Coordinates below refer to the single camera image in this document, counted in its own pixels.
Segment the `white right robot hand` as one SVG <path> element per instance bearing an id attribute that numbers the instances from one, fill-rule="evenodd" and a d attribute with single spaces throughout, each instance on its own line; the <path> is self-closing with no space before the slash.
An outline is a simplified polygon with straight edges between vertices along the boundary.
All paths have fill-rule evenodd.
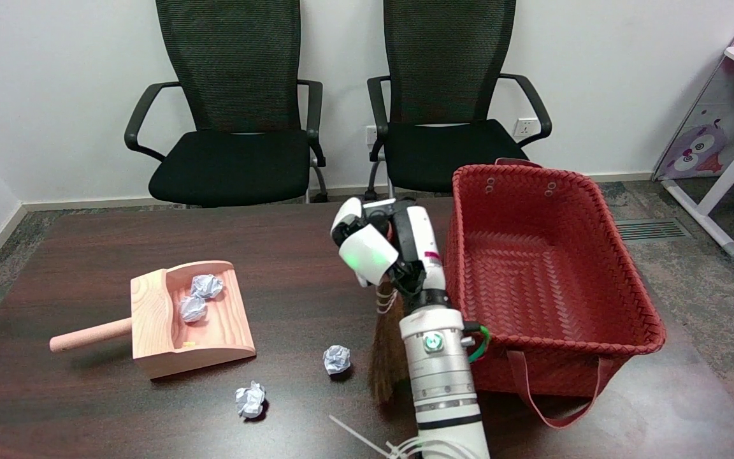
<path id="1" fill-rule="evenodd" d="M 415 200 L 351 197 L 339 207 L 330 236 L 362 286 L 390 282 L 414 307 L 447 298 L 436 233 Z"/>

